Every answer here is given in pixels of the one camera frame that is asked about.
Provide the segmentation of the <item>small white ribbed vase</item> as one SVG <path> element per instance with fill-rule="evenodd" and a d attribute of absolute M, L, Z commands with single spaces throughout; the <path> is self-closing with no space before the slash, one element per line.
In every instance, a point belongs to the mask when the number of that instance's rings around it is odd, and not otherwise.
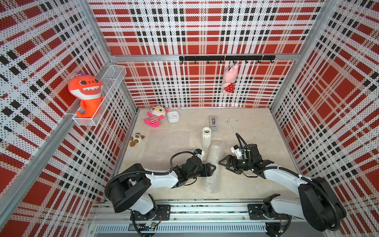
<path fill-rule="evenodd" d="M 212 141 L 212 130 L 209 127 L 204 127 L 202 130 L 202 148 L 203 150 L 209 149 Z"/>

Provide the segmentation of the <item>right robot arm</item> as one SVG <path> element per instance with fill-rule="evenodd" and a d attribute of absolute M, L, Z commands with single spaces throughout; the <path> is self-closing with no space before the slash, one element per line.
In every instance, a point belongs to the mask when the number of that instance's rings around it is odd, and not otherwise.
<path fill-rule="evenodd" d="M 287 168 L 264 160 L 256 144 L 247 144 L 237 134 L 238 145 L 231 148 L 232 154 L 219 161 L 219 165 L 235 174 L 251 171 L 254 178 L 273 181 L 291 192 L 295 198 L 273 194 L 263 200 L 262 215 L 274 219 L 288 215 L 306 220 L 314 229 L 337 231 L 346 211 L 330 184 L 322 177 L 309 178 Z"/>

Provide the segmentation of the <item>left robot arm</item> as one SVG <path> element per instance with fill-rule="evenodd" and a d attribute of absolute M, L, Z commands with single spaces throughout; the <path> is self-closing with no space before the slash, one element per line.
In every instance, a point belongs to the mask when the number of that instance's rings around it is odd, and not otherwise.
<path fill-rule="evenodd" d="M 190 186 L 199 177 L 212 176 L 216 166 L 204 164 L 202 158 L 201 149 L 178 152 L 170 158 L 170 168 L 167 171 L 149 170 L 141 164 L 134 164 L 109 180 L 104 194 L 112 202 L 116 213 L 138 211 L 151 219 L 158 213 L 158 205 L 148 191 Z"/>

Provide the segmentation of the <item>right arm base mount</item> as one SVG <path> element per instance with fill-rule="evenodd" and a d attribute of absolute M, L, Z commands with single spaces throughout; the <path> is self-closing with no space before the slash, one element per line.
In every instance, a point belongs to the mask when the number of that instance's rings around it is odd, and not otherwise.
<path fill-rule="evenodd" d="M 267 203 L 248 204 L 248 214 L 251 220 L 289 220 L 290 216 L 278 214 Z"/>

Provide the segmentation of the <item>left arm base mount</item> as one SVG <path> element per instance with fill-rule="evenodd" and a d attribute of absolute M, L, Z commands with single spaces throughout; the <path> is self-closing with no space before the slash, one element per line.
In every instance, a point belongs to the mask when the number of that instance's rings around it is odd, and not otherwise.
<path fill-rule="evenodd" d="M 147 214 L 141 214 L 138 211 L 132 211 L 131 216 L 133 216 L 135 221 L 167 221 L 170 219 L 171 205 L 169 204 L 158 204 L 157 207 L 153 208 Z"/>

